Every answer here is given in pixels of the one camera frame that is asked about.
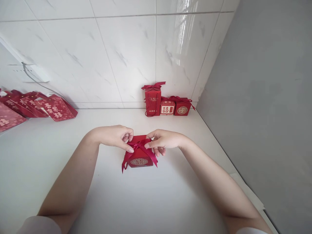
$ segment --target gray wall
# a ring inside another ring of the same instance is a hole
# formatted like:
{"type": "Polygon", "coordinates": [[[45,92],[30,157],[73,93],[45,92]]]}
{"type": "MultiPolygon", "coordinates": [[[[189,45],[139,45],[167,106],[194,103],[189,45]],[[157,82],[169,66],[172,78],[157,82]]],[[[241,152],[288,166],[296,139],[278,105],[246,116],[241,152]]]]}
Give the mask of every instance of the gray wall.
{"type": "Polygon", "coordinates": [[[312,1],[241,0],[198,112],[281,233],[312,232],[312,1]]]}

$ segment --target forearm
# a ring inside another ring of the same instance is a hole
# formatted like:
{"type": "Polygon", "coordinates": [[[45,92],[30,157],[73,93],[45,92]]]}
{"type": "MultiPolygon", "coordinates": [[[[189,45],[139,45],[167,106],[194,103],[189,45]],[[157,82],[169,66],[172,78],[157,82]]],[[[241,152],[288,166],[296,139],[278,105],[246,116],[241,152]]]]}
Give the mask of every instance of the forearm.
{"type": "Polygon", "coordinates": [[[259,217],[258,211],[237,183],[193,141],[185,138],[180,149],[224,216],[259,217]]]}
{"type": "Polygon", "coordinates": [[[38,215],[78,213],[87,197],[99,143],[88,133],[79,143],[45,198],[38,215]]]}

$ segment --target finger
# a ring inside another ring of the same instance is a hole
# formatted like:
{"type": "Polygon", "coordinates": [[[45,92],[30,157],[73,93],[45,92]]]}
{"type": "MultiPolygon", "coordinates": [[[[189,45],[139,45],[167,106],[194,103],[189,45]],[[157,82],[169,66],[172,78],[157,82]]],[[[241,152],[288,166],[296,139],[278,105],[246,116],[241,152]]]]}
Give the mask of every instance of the finger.
{"type": "Polygon", "coordinates": [[[162,156],[166,155],[166,148],[158,147],[159,152],[162,154],[162,156]]]}
{"type": "Polygon", "coordinates": [[[126,133],[123,137],[123,142],[126,142],[129,138],[129,133],[126,133]]]}
{"type": "Polygon", "coordinates": [[[160,152],[159,152],[157,147],[153,148],[153,151],[154,151],[154,153],[156,154],[157,157],[160,156],[160,152]]]}
{"type": "Polygon", "coordinates": [[[132,128],[127,128],[127,133],[129,134],[129,142],[132,141],[133,139],[133,129],[132,128]]]}
{"type": "Polygon", "coordinates": [[[119,148],[121,148],[121,149],[123,149],[123,150],[125,150],[125,151],[127,151],[129,153],[133,153],[134,152],[133,148],[130,145],[124,143],[123,141],[119,141],[115,146],[119,147],[119,148]]]}
{"type": "Polygon", "coordinates": [[[155,148],[155,147],[164,147],[164,145],[163,145],[161,139],[157,139],[157,140],[151,141],[149,143],[146,143],[144,145],[144,147],[146,149],[150,149],[150,148],[155,148]]]}
{"type": "Polygon", "coordinates": [[[155,131],[152,131],[151,133],[148,133],[146,135],[146,139],[152,139],[153,137],[156,137],[156,132],[157,132],[157,129],[155,131]]]}

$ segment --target red bow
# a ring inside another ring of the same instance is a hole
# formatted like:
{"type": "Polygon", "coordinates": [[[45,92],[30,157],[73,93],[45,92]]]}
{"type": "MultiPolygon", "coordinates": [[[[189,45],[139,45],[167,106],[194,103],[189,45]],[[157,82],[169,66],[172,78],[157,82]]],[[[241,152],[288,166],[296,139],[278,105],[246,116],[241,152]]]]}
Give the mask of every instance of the red bow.
{"type": "Polygon", "coordinates": [[[192,100],[191,99],[188,99],[186,97],[179,97],[179,96],[171,96],[171,97],[162,97],[162,101],[182,101],[182,102],[185,102],[185,103],[189,103],[191,104],[191,106],[193,107],[193,109],[195,110],[195,107],[192,105],[192,100]]]}
{"type": "MultiPolygon", "coordinates": [[[[134,143],[134,142],[128,142],[127,144],[132,146],[132,148],[134,149],[134,151],[136,151],[138,148],[140,148],[141,150],[144,151],[144,153],[146,153],[150,159],[153,161],[153,163],[155,164],[155,166],[157,167],[157,158],[156,158],[156,155],[152,152],[151,149],[146,149],[144,147],[144,145],[146,143],[149,143],[151,142],[152,140],[151,139],[144,139],[144,140],[141,140],[140,142],[137,142],[137,143],[134,143]]],[[[127,167],[128,167],[128,164],[126,165],[127,161],[129,160],[129,158],[131,158],[131,156],[133,155],[133,153],[129,153],[129,152],[126,152],[126,154],[124,155],[124,161],[122,163],[122,172],[124,173],[124,169],[126,170],[127,167]]]]}
{"type": "Polygon", "coordinates": [[[166,84],[166,82],[157,82],[154,85],[145,85],[141,89],[147,89],[147,88],[161,88],[163,84],[166,84]]]}

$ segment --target power cord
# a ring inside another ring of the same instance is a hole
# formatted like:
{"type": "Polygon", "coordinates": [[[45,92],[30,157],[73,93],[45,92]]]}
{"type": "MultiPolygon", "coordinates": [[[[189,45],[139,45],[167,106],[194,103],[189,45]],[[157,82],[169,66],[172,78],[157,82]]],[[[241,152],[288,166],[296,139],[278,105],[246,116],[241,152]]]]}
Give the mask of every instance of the power cord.
{"type": "Polygon", "coordinates": [[[44,87],[44,88],[46,88],[46,89],[52,91],[53,93],[56,93],[57,95],[59,95],[61,98],[63,98],[63,99],[66,101],[66,99],[65,99],[62,95],[60,95],[58,92],[55,92],[54,90],[49,89],[49,88],[47,88],[47,87],[41,85],[41,84],[40,84],[39,82],[37,82],[36,80],[34,80],[34,79],[27,73],[27,71],[26,71],[26,70],[27,70],[27,68],[26,68],[26,63],[22,62],[22,64],[23,64],[24,72],[26,73],[26,75],[27,75],[29,78],[31,78],[34,82],[36,82],[36,83],[37,83],[38,85],[40,85],[41,87],[44,87]]]}

